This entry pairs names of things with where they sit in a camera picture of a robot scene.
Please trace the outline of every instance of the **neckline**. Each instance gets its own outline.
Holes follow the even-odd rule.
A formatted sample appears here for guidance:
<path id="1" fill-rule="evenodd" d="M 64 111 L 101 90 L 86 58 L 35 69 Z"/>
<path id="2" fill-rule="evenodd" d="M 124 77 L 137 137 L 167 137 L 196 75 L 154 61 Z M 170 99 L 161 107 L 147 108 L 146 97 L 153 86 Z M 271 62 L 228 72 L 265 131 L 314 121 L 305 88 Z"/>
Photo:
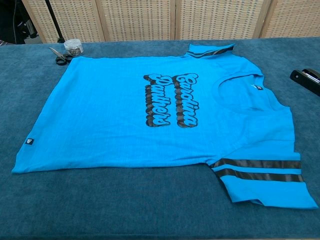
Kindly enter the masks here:
<path id="1" fill-rule="evenodd" d="M 258 76 L 262 77 L 260 81 L 257 81 L 254 84 L 257 84 L 258 86 L 263 87 L 263 91 L 264 91 L 263 93 L 266 95 L 266 98 L 268 100 L 269 108 L 264 109 L 263 111 L 254 111 L 254 110 L 250 110 L 250 109 L 245 110 L 245 109 L 240 109 L 238 107 L 232 107 L 230 105 L 226 105 L 220 97 L 219 87 L 221 84 L 223 84 L 225 81 L 230 80 L 230 79 L 249 76 L 249 75 L 258 75 Z M 219 78 L 217 81 L 215 81 L 215 83 L 212 86 L 213 99 L 218 105 L 220 105 L 224 109 L 227 109 L 228 111 L 231 111 L 231 112 L 243 114 L 243 115 L 265 116 L 265 115 L 274 115 L 274 114 L 281 113 L 281 112 L 288 112 L 288 111 L 290 112 L 290 108 L 288 106 L 282 105 L 277 100 L 275 94 L 270 89 L 264 87 L 263 79 L 264 79 L 264 75 L 259 71 L 250 71 L 250 72 L 242 72 L 241 71 L 241 72 L 236 72 L 236 73 L 230 74 L 228 76 L 224 76 L 222 78 Z"/>

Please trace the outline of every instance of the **striped sleeve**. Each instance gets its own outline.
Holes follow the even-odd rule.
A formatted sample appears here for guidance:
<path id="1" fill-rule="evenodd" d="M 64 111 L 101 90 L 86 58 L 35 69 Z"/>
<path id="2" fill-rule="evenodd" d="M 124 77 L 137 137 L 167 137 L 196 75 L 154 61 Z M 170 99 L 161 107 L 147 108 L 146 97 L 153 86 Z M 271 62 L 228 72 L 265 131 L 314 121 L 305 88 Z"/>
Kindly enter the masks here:
<path id="1" fill-rule="evenodd" d="M 317 209 L 302 177 L 300 155 L 284 151 L 286 144 L 290 143 L 260 142 L 239 149 L 210 167 L 234 203 L 250 201 L 269 207 Z"/>

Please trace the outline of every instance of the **blue table surface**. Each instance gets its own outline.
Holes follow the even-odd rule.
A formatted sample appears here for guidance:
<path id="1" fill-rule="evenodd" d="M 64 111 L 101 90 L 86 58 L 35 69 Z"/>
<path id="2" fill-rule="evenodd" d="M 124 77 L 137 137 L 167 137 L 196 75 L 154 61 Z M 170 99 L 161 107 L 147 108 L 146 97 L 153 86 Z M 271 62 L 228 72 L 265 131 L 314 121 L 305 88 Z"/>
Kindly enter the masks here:
<path id="1" fill-rule="evenodd" d="M 291 107 L 302 175 L 320 204 L 320 97 L 292 70 L 320 71 L 320 37 L 84 43 L 87 57 L 180 56 L 188 44 L 227 45 L 260 67 Z M 18 150 L 67 66 L 48 47 L 0 47 L 0 239 L 320 238 L 320 209 L 231 203 L 204 164 L 11 174 Z"/>

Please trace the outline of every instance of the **t-shirt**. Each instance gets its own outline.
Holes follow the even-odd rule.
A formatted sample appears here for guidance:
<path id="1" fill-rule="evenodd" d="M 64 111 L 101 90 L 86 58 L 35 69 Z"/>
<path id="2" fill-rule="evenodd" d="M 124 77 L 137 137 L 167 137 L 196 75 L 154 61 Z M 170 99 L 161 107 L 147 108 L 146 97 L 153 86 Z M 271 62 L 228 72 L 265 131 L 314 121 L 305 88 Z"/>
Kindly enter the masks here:
<path id="1" fill-rule="evenodd" d="M 227 46 L 183 56 L 74 58 L 13 173 L 205 163 L 233 202 L 317 208 L 294 152 L 289 107 Z"/>

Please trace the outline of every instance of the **black label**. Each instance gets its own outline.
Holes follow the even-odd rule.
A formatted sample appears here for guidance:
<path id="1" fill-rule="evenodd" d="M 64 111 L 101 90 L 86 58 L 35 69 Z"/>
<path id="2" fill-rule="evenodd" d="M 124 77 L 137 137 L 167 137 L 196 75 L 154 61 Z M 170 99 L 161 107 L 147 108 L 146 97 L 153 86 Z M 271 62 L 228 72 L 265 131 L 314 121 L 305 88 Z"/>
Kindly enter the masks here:
<path id="1" fill-rule="evenodd" d="M 256 89 L 258 89 L 258 90 L 263 90 L 263 88 L 261 87 L 261 86 L 258 86 L 258 85 L 252 85 L 252 86 L 254 86 Z"/>
<path id="2" fill-rule="evenodd" d="M 28 139 L 25 141 L 25 144 L 32 145 L 33 143 L 34 143 L 34 139 L 32 139 L 32 138 L 28 138 Z"/>

